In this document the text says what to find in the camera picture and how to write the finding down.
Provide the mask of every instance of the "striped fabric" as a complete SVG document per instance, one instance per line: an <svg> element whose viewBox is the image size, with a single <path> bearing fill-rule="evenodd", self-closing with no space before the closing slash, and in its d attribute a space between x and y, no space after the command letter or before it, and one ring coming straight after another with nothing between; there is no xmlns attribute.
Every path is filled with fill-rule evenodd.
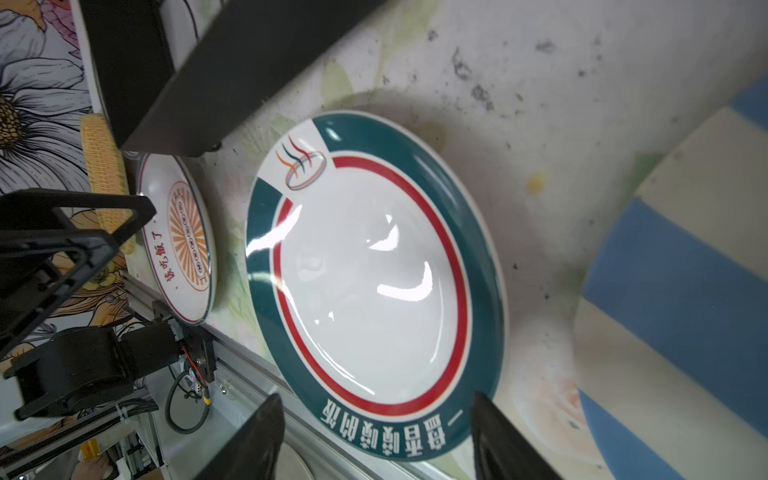
<svg viewBox="0 0 768 480"><path fill-rule="evenodd" d="M645 180L582 296L581 401L618 480L768 478L768 79Z"/></svg>

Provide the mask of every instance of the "blue stripe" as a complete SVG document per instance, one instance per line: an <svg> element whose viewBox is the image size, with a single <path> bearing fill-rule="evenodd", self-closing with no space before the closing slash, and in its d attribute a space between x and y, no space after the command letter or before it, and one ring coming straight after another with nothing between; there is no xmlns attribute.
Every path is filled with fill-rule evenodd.
<svg viewBox="0 0 768 480"><path fill-rule="evenodd" d="M768 78L755 82L749 90L739 94L730 106L768 131Z"/></svg>
<svg viewBox="0 0 768 480"><path fill-rule="evenodd" d="M768 283L634 199L584 297L768 437Z"/></svg>
<svg viewBox="0 0 768 480"><path fill-rule="evenodd" d="M684 480L634 433L579 390L594 440L616 480Z"/></svg>

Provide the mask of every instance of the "orange sunburst design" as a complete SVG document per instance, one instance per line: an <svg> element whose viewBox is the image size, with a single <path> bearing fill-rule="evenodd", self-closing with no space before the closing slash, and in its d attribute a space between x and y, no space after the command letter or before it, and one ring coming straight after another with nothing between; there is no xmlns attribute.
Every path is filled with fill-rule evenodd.
<svg viewBox="0 0 768 480"><path fill-rule="evenodd" d="M210 267L203 221L192 191L185 182L176 182L170 189L168 224L174 254L184 278L195 290L208 290Z"/></svg>

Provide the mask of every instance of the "white flower drawing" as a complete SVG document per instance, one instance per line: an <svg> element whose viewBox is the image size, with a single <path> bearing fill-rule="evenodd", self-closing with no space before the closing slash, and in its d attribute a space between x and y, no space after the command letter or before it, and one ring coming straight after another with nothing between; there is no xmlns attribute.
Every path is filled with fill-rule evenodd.
<svg viewBox="0 0 768 480"><path fill-rule="evenodd" d="M31 18L0 12L0 194L30 187L90 191L80 142L88 91L83 71L40 58L45 34Z"/></svg>

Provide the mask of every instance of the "yellow woven object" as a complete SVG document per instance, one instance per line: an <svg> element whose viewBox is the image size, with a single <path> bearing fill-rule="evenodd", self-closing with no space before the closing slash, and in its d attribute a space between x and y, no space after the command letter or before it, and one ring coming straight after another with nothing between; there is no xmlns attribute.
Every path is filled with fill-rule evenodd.
<svg viewBox="0 0 768 480"><path fill-rule="evenodd" d="M125 177L123 155L114 144L114 138L102 114L83 115L80 120L80 137L83 141L85 166L91 191L95 194L128 195L128 180ZM117 208L96 210L101 228L113 233L131 218L131 211ZM133 237L123 243L120 250L133 253L136 242Z"/></svg>

